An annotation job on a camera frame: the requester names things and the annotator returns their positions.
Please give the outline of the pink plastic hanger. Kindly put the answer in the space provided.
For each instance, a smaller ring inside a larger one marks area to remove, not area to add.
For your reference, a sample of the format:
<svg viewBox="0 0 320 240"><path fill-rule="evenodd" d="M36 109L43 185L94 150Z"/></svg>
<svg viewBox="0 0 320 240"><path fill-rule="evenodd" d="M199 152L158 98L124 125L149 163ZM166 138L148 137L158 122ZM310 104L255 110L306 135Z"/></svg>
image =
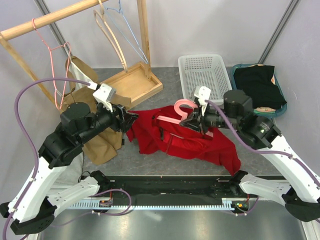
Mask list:
<svg viewBox="0 0 320 240"><path fill-rule="evenodd" d="M188 117L188 113L181 110L182 105L186 105L186 106L192 108L193 110L198 107L198 105L191 100L179 99L173 105L173 109L181 117L181 119L175 119L175 118L171 118L171 117L167 117L167 116L163 116L163 115L159 115L157 117L157 119L160 121L165 121L165 122L168 122L171 124L179 125L181 121L186 120Z"/></svg>

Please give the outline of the red garment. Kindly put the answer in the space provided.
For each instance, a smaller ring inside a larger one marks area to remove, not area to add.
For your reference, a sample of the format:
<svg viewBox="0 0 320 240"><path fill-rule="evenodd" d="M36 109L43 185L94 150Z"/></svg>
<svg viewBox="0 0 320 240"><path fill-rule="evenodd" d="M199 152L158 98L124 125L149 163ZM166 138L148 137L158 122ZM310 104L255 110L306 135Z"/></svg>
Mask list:
<svg viewBox="0 0 320 240"><path fill-rule="evenodd" d="M131 129L126 133L128 140L137 140L139 152L150 155L162 151L170 156L191 160L200 159L223 166L233 176L241 168L235 144L218 128L210 127L213 136L174 123L157 119L165 116L181 119L174 107L168 105L151 110L132 110L138 115Z"/></svg>

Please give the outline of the tan skirt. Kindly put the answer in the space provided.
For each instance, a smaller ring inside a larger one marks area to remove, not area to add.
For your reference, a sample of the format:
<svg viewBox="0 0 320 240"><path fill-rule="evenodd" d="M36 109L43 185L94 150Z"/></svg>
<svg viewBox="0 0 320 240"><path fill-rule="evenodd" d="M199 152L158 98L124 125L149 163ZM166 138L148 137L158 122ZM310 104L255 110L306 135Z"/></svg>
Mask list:
<svg viewBox="0 0 320 240"><path fill-rule="evenodd" d="M65 68L68 70L68 78L86 82L98 82L97 73L85 62L76 56L72 56L70 60L70 63L65 64ZM83 102L88 104L91 112L96 113L97 103L93 96L94 91L89 89L86 85L76 87L77 83L75 82L70 82L69 85L71 92L64 96L61 110L65 111L72 103ZM92 163L95 165L102 165L114 158L117 155L117 150L119 150L122 145L123 133L107 128L105 131L85 143L82 149Z"/></svg>

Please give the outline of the pink wire hanger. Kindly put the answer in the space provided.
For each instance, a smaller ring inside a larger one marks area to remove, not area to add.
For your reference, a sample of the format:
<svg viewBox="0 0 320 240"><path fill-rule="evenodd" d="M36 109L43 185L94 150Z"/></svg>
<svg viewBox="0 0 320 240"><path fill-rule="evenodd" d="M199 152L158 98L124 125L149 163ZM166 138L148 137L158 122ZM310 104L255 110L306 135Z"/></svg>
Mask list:
<svg viewBox="0 0 320 240"><path fill-rule="evenodd" d="M55 67L54 67L54 60L53 60L53 51L57 50L57 49L64 49L67 50L67 68L66 68L66 72L65 72L65 77L67 78L68 76L68 70L69 70L69 65L70 65L70 62L71 62L71 46L70 46L70 43L67 41L67 42L64 42L63 44L59 45L59 46L56 46L54 48L51 48L47 42L45 41L45 39L42 37L42 35L39 33L39 31L37 30L37 27L36 27L36 24L35 24L35 18L32 18L31 19L31 23L32 23L32 27L33 27L33 30L37 33L37 35L40 37L41 41L43 42L43 44L46 46L48 52L49 52L49 58L50 58L50 66L51 66L51 74L52 74L52 77L55 78ZM57 110L62 110L62 106L63 106L63 101L64 101L64 98L65 98L65 93L66 93L66 86L67 86L67 82L65 81L64 84L63 84L63 91L62 93L59 92L58 88L57 88L57 84L56 84L56 81L54 80L53 81L53 87L54 87L54 104L55 104L55 107Z"/></svg>

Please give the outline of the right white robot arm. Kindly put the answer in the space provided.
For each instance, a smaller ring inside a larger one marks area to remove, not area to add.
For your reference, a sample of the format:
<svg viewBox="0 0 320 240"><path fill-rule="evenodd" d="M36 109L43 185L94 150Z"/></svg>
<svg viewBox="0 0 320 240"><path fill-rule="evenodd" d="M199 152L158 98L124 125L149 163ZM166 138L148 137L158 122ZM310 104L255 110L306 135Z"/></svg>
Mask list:
<svg viewBox="0 0 320 240"><path fill-rule="evenodd" d="M230 129L249 151L265 157L287 183L256 177L239 171L229 184L235 197L244 193L271 200L285 207L303 222L320 220L320 177L288 144L279 128L267 117L253 112L253 101L242 90L229 90L220 108L209 100L211 90L198 86L193 91L193 112L180 126L200 133L210 127Z"/></svg>

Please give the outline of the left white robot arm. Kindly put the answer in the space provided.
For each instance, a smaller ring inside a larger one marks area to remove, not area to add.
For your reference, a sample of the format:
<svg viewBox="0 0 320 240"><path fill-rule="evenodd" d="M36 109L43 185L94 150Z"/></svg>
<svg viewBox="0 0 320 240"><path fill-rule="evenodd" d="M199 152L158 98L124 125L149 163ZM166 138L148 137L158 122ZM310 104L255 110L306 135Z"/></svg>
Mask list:
<svg viewBox="0 0 320 240"><path fill-rule="evenodd" d="M74 203L96 194L106 196L110 181L98 170L66 190L52 195L48 192L74 158L83 152L85 143L108 128L126 133L137 119L138 114L126 111L119 104L108 110L99 103L96 113L84 102L68 106L60 115L61 122L40 147L38 165L25 188L14 200L0 205L1 215L13 220L10 228L14 234L40 233Z"/></svg>

